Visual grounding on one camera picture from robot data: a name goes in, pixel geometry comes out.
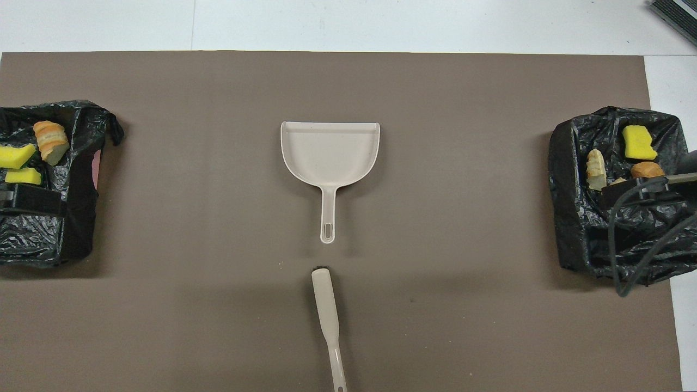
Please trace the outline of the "brown cork-like foam chunk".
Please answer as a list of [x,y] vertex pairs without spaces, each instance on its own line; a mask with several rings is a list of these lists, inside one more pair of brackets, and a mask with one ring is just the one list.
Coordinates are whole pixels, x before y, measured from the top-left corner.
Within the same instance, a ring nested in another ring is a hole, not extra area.
[[630,174],[634,179],[665,176],[664,169],[658,163],[652,161],[642,161],[634,164],[631,167]]

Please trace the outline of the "orange striped foam chunk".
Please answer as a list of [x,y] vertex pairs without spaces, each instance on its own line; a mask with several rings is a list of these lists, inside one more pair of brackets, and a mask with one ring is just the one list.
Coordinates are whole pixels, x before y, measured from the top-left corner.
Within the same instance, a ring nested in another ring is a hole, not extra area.
[[593,191],[602,191],[607,186],[607,171],[599,149],[592,149],[587,155],[586,181],[588,188]]

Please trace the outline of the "arched yellow sponge piece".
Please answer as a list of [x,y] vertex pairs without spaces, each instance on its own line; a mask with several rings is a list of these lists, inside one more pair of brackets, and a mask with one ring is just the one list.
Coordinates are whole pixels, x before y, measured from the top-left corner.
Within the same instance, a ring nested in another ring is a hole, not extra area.
[[36,153],[36,146],[27,144],[21,147],[0,145],[0,168],[21,169]]

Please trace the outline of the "pale greenish foam chunk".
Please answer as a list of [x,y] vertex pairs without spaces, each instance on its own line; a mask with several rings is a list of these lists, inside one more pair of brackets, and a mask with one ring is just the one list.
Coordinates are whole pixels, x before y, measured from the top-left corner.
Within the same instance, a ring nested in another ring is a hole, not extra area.
[[38,150],[42,160],[55,167],[70,149],[65,127],[52,121],[38,121],[33,124]]

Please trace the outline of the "beige plastic dustpan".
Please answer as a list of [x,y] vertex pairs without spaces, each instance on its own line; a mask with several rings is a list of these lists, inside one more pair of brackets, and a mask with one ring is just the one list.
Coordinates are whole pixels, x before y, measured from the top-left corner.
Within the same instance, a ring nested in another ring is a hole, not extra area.
[[373,169],[380,146],[376,122],[298,122],[280,126],[280,148],[294,177],[321,191],[321,243],[336,236],[338,189],[363,179]]

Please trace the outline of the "beige hand brush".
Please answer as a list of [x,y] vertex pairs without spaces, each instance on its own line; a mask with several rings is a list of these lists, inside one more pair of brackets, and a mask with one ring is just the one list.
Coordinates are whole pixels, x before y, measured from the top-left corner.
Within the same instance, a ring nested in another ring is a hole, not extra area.
[[317,266],[311,272],[311,279],[320,328],[328,348],[333,392],[348,392],[339,343],[340,325],[331,272],[327,266]]

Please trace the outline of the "black bag bin, pink patch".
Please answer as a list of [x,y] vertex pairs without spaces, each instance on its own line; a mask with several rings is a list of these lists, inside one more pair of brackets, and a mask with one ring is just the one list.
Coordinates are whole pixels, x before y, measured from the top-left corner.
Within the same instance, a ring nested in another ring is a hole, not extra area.
[[65,216],[0,215],[0,265],[51,268],[83,260],[94,248],[98,191],[94,164],[110,137],[114,145],[124,129],[109,110],[89,100],[0,107],[0,145],[37,145],[33,124],[52,121],[65,127],[70,149],[57,166],[39,150],[24,167],[42,176],[41,188],[62,194]]

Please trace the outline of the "black bag-lined bin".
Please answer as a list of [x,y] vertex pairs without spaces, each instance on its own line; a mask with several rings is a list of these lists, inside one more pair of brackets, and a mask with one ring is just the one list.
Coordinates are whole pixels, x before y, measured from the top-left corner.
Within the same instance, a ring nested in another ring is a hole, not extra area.
[[666,175],[683,171],[689,156],[681,121],[653,110],[606,107],[556,126],[548,146],[548,183],[560,266],[612,278],[621,296],[636,284],[651,285],[697,270],[697,182],[672,186],[686,201],[600,211],[601,191],[588,188],[587,155],[602,152],[607,185],[632,180],[625,158],[626,126],[645,126]]

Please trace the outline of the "dark grey ribbed object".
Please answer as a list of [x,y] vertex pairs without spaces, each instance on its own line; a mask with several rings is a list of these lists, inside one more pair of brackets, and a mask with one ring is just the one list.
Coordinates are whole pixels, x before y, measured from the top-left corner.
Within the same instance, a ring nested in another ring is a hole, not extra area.
[[649,0],[648,7],[697,47],[697,0]]

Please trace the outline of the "large brown table mat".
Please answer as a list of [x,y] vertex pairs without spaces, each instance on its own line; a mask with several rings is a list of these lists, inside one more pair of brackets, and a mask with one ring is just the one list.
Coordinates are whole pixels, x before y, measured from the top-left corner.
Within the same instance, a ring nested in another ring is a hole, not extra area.
[[[560,268],[551,216],[551,131],[649,107],[642,57],[2,55],[0,106],[73,99],[125,139],[90,258],[0,267],[0,392],[330,392],[315,266],[349,390],[682,388],[670,284]],[[331,244],[284,121],[381,126]]]

